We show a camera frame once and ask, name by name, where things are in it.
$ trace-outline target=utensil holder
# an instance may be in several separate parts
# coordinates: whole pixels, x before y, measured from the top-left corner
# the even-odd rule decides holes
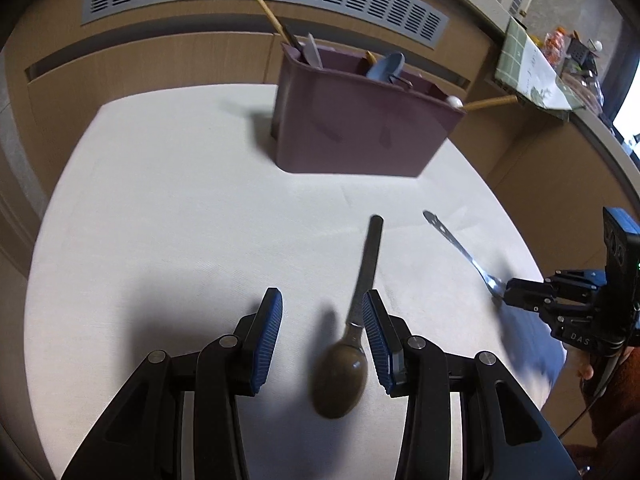
[[[465,115],[412,72],[401,74],[407,90],[365,78],[369,62],[357,54],[318,46],[319,69],[282,49],[271,134],[289,173],[418,176]]]

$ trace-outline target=robotic arm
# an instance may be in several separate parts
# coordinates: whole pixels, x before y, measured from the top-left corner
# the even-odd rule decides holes
[[[603,208],[605,270],[556,270],[544,283],[513,278],[504,303],[537,312],[551,335],[593,356],[594,378],[583,383],[599,396],[626,346],[640,346],[640,226],[621,208]]]

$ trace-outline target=white tablecloth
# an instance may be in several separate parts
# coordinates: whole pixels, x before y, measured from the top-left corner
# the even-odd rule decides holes
[[[372,365],[341,420],[315,415],[307,394],[314,359],[341,334],[371,214],[385,219],[375,287],[388,311],[447,352],[493,351],[538,406],[548,396],[560,344],[536,315],[496,312],[422,217],[435,212],[492,274],[541,279],[460,152],[445,142],[415,179],[284,173],[271,159],[275,90],[127,97],[101,108],[76,147],[36,244],[25,318],[31,405],[57,477],[149,351],[200,350],[277,286],[284,316],[267,383],[238,401],[251,478],[393,478],[406,399],[387,397]],[[184,469],[189,478],[188,459]]]

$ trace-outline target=black cable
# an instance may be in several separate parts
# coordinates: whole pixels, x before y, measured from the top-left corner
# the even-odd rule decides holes
[[[589,405],[582,411],[582,413],[580,415],[578,415],[574,421],[569,424],[569,426],[562,432],[560,433],[560,435],[558,435],[558,439],[562,440],[567,433],[569,433],[576,424],[578,424],[578,422],[580,422],[580,420],[582,420],[582,418],[584,417],[584,415],[587,414],[587,412],[593,408],[593,406],[595,405],[595,403],[597,402],[597,400],[604,394],[604,390],[607,386],[609,386],[609,383],[611,382],[613,376],[615,375],[615,373],[618,371],[618,369],[622,366],[622,363],[620,362],[620,359],[622,358],[622,356],[625,354],[626,349],[628,348],[628,342],[629,339],[631,338],[631,332],[629,333],[629,336],[626,338],[625,344],[622,347],[622,351],[620,352],[620,354],[618,354],[618,359],[616,360],[616,365],[615,368],[613,368],[613,371],[611,372],[611,375],[607,378],[607,380],[605,381],[605,383],[600,387],[599,390],[597,390],[594,394],[593,394],[593,399],[591,399],[591,402],[589,403]]]

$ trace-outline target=spoon bowl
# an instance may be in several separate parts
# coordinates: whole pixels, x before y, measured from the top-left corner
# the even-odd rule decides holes
[[[367,357],[362,348],[342,340],[318,360],[311,381],[311,402],[318,415],[341,418],[359,402],[367,383]]]

